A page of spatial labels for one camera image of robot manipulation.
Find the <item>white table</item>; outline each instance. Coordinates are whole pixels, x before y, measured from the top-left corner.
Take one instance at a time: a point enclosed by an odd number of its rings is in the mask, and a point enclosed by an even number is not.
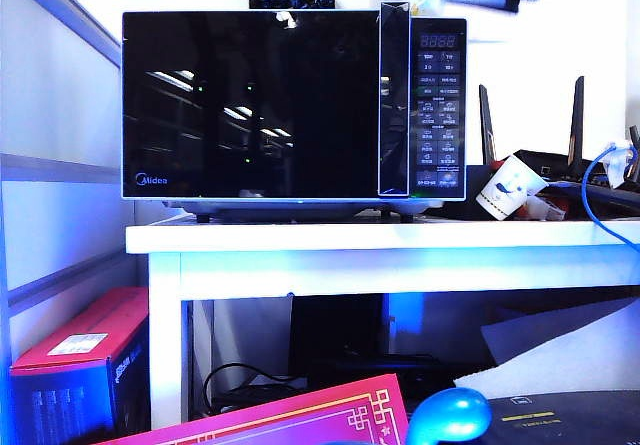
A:
[[[640,221],[605,222],[635,243]],[[597,287],[640,283],[640,255],[591,222],[354,220],[126,230],[149,255],[153,428],[186,420],[189,300],[347,293]]]

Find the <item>black router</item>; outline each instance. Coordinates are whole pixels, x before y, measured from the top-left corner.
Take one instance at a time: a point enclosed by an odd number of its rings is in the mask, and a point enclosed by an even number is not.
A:
[[[489,111],[487,89],[480,85],[480,125],[482,128],[482,152],[485,164],[496,160],[493,145],[493,127]],[[569,153],[538,152],[532,150],[518,150],[514,153],[534,172],[549,182],[568,180],[579,182],[590,160],[582,158],[582,137],[584,123],[584,77],[578,77],[573,94],[573,114],[571,116],[571,134],[569,137]],[[595,167],[594,175],[602,176],[605,171],[602,165]]]
[[[482,156],[485,165],[489,165],[496,160],[493,125],[486,87],[480,85],[479,92]],[[518,150],[514,153],[516,157],[548,182],[549,186],[543,191],[545,196],[580,199],[582,179],[587,167],[591,164],[590,160],[582,158],[583,128],[584,77],[580,76],[575,82],[567,155],[531,150]],[[640,145],[640,135],[637,128],[631,127],[630,133],[633,145],[637,149]],[[636,214],[640,211],[640,194],[637,193],[640,191],[637,182],[639,173],[637,165],[632,167],[627,174],[625,183],[618,189],[611,189],[604,166],[598,163],[594,166],[589,177],[587,196],[595,204],[612,207],[612,210],[604,211],[607,214],[609,212],[614,215],[620,215],[621,212],[623,215],[628,215],[629,212]]]

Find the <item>black microwave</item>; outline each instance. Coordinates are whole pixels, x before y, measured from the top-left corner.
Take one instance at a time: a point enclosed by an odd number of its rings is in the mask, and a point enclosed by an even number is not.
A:
[[[466,22],[380,10],[123,15],[122,194],[201,217],[465,198]]]

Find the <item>red box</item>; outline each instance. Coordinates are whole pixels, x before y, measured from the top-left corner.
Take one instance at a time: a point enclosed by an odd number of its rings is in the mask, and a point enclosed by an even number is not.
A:
[[[91,443],[149,430],[148,315],[146,288],[114,288],[16,360],[19,443]]]
[[[352,440],[401,445],[406,433],[396,376],[381,375],[105,444],[320,445]]]

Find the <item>pink card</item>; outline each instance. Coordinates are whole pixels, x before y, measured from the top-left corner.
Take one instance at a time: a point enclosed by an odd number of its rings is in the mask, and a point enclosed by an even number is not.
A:
[[[396,376],[381,375],[105,443],[321,445],[352,440],[402,445],[406,433]]]

